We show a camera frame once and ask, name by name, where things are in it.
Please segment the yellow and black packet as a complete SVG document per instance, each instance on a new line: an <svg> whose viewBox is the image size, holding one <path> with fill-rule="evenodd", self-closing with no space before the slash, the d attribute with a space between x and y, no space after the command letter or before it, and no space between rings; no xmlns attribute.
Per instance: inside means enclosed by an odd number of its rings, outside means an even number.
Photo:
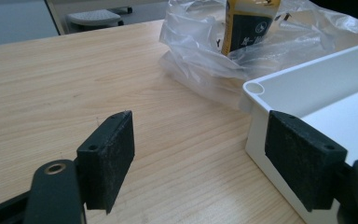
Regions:
<svg viewBox="0 0 358 224"><path fill-rule="evenodd" d="M260 42L272 24L281 0L227 0L221 52L243 49Z"/></svg>

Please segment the grey chair base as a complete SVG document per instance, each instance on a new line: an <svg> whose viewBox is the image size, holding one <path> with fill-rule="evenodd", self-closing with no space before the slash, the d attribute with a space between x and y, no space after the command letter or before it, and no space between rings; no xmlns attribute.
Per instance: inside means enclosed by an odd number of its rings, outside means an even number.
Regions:
<svg viewBox="0 0 358 224"><path fill-rule="evenodd" d="M88 30L92 28L105 28L110 25L122 26L124 21L121 19L121 15L131 14L132 12L132 7L98 9L68 14L66 19L71 27L77 30Z"/></svg>

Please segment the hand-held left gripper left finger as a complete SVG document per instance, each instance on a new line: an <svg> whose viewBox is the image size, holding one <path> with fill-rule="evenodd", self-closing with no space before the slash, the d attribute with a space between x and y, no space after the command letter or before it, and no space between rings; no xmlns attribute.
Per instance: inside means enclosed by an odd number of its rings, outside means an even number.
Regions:
<svg viewBox="0 0 358 224"><path fill-rule="evenodd" d="M132 112L123 111L107 118L76 154L83 202L88 210L109 214L134 159Z"/></svg>

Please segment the white plastic box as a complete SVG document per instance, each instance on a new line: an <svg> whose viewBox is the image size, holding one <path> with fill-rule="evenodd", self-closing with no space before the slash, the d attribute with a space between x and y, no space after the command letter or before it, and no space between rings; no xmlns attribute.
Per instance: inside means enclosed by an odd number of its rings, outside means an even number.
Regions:
<svg viewBox="0 0 358 224"><path fill-rule="evenodd" d="M304 120L358 160L358 46L243 84L240 108L252 116L245 150L307 224L337 224L338 202L307 211L265 155L269 111Z"/></svg>

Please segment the clear plastic bag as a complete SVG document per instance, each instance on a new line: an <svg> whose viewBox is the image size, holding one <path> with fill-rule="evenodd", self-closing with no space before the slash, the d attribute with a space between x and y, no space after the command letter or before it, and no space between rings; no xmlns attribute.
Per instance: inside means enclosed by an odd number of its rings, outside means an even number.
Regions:
<svg viewBox="0 0 358 224"><path fill-rule="evenodd" d="M236 107L243 82L345 49L358 42L354 0L281 0L264 39L221 53L226 0L169 0L159 41L161 66L197 94Z"/></svg>

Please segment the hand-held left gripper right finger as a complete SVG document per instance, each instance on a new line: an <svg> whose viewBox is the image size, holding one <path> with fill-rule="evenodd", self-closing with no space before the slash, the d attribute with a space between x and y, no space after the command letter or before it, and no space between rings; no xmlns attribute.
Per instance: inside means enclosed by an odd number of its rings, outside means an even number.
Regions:
<svg viewBox="0 0 358 224"><path fill-rule="evenodd" d="M265 155L307 211L327 210L334 196L334 174L347 150L293 115L271 110Z"/></svg>

